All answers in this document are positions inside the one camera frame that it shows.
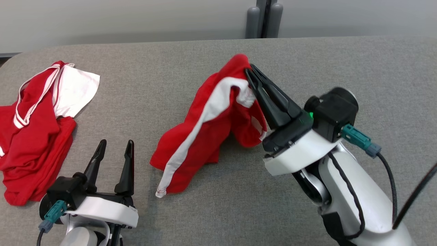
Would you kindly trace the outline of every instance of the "red clothing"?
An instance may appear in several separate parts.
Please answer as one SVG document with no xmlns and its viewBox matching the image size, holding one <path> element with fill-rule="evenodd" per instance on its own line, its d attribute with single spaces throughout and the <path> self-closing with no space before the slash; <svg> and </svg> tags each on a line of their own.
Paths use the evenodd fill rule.
<svg viewBox="0 0 437 246">
<path fill-rule="evenodd" d="M 52 101 L 53 84 L 65 65 L 54 63 L 22 85 L 17 102 L 0 106 L 0 170 L 11 205 L 41 200 L 73 141 L 76 122 L 57 120 Z"/>
<path fill-rule="evenodd" d="M 184 191 L 205 163 L 217 162 L 231 131 L 244 147 L 261 142 L 267 126 L 245 68 L 250 68 L 247 57 L 234 56 L 199 88 L 185 121 L 161 137 L 150 160 L 164 171 L 157 197 Z"/>
</svg>

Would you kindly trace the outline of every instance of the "gray table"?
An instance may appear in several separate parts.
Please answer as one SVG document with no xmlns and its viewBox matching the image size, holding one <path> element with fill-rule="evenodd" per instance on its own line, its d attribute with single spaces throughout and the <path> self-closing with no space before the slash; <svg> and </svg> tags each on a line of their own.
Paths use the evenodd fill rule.
<svg viewBox="0 0 437 246">
<path fill-rule="evenodd" d="M 197 88 L 236 53 L 245 53 L 298 104 L 334 86 L 354 92 L 356 126 L 383 147 L 400 204 L 437 160 L 437 41 L 409 37 L 252 39 L 61 46 L 23 53 L 0 68 L 0 105 L 19 86 L 63 60 L 101 75 L 94 99 L 75 118 L 74 142 L 60 175 L 83 171 L 102 138 L 108 140 L 97 180 L 111 192 L 128 139 L 135 142 L 138 228 L 125 245 L 335 245 L 316 207 L 291 175 L 272 177 L 261 146 L 244 149 L 233 137 L 219 163 L 203 167 L 185 192 L 155 197 L 162 172 L 149 165 L 160 136 L 182 122 Z M 383 165 L 351 148 L 390 196 Z M 437 245 L 437 180 L 420 195 L 405 223 L 417 245 Z M 12 207 L 0 199 L 1 245 L 34 245 L 38 204 Z M 43 246 L 58 245 L 56 226 Z"/>
</svg>

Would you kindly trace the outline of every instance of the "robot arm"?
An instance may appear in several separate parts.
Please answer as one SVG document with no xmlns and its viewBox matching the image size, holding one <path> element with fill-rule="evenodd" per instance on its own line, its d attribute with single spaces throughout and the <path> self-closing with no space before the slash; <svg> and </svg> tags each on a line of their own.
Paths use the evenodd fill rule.
<svg viewBox="0 0 437 246">
<path fill-rule="evenodd" d="M 127 144 L 125 164 L 115 193 L 97 192 L 97 174 L 105 149 L 106 140 L 103 139 L 84 173 L 77 172 L 72 178 L 58 177 L 41 200 L 39 213 L 44 221 L 42 224 L 48 222 L 46 215 L 53 204 L 60 202 L 66 205 L 67 209 L 56 221 L 56 224 L 67 225 L 61 246 L 117 246 L 118 242 L 122 245 L 120 230 L 137 226 L 139 216 L 132 200 L 134 143 L 129 140 Z M 103 228 L 105 234 L 89 229 L 90 226 Z"/>
<path fill-rule="evenodd" d="M 391 201 L 341 143 L 344 127 L 353 126 L 358 112 L 355 96 L 334 88 L 311 97 L 301 109 L 251 67 L 246 69 L 248 82 L 275 130 L 263 140 L 268 172 L 294 176 L 339 245 L 414 246 L 403 223 L 392 229 Z M 379 150 L 372 145 L 366 152 Z"/>
</svg>

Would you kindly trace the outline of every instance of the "cable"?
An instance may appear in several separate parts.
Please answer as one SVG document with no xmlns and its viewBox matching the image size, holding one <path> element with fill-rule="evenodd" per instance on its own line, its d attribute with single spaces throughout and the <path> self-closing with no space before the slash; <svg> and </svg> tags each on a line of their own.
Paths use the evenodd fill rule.
<svg viewBox="0 0 437 246">
<path fill-rule="evenodd" d="M 360 223 L 361 223 L 360 230 L 355 234 L 344 236 L 345 239 L 351 240 L 351 239 L 357 238 L 361 233 L 363 233 L 364 228 L 366 227 L 366 222 L 364 221 L 363 209 L 361 208 L 360 201 L 358 200 L 358 196 L 355 193 L 354 188 L 352 187 L 351 183 L 347 179 L 346 174 L 344 173 L 343 169 L 341 169 L 340 165 L 338 164 L 337 159 L 335 159 L 334 155 L 331 152 L 328 153 L 328 156 L 329 156 L 329 158 L 331 158 L 332 163 L 334 164 L 335 168 L 340 173 L 340 176 L 343 179 L 343 181 L 346 183 L 350 194 L 354 198 L 355 206 L 357 206 L 357 209 L 358 209 L 358 217 L 360 218 Z"/>
<path fill-rule="evenodd" d="M 414 189 L 413 193 L 411 193 L 408 200 L 405 202 L 405 205 L 402 207 L 401 211 L 399 212 L 398 217 L 396 218 L 395 222 L 393 223 L 393 230 L 396 230 L 401 223 L 402 219 L 405 217 L 405 214 L 407 213 L 408 209 L 413 204 L 414 200 L 417 198 L 417 196 L 420 194 L 420 192 L 425 188 L 425 186 L 428 184 L 428 182 L 433 178 L 433 176 L 437 172 L 437 163 L 432 167 L 428 173 L 423 177 L 423 179 L 420 181 L 420 183 L 417 185 L 417 187 Z"/>
<path fill-rule="evenodd" d="M 45 229 L 41 229 L 39 231 L 38 239 L 36 240 L 36 246 L 41 246 L 42 235 L 44 234 Z"/>
<path fill-rule="evenodd" d="M 385 166 L 385 169 L 387 170 L 388 179 L 390 180 L 390 187 L 392 188 L 392 223 L 395 223 L 396 217 L 398 216 L 398 196 L 396 194 L 396 185 L 395 185 L 395 179 L 393 178 L 392 170 L 390 169 L 390 166 L 388 165 L 387 161 L 385 160 L 384 156 L 378 152 L 376 154 L 378 158 L 382 161 L 382 163 Z"/>
</svg>

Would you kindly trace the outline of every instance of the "white wall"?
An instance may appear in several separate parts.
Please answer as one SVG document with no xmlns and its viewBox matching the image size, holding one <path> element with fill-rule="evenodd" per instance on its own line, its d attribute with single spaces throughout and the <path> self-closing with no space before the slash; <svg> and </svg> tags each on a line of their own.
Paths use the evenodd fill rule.
<svg viewBox="0 0 437 246">
<path fill-rule="evenodd" d="M 437 37 L 437 0 L 278 0 L 279 37 Z M 0 54 L 80 43 L 241 39 L 256 0 L 3 0 Z"/>
<path fill-rule="evenodd" d="M 2 0 L 0 53 L 111 42 L 242 39 L 255 0 Z"/>
<path fill-rule="evenodd" d="M 279 37 L 437 37 L 437 0 L 278 0 Z"/>
</svg>

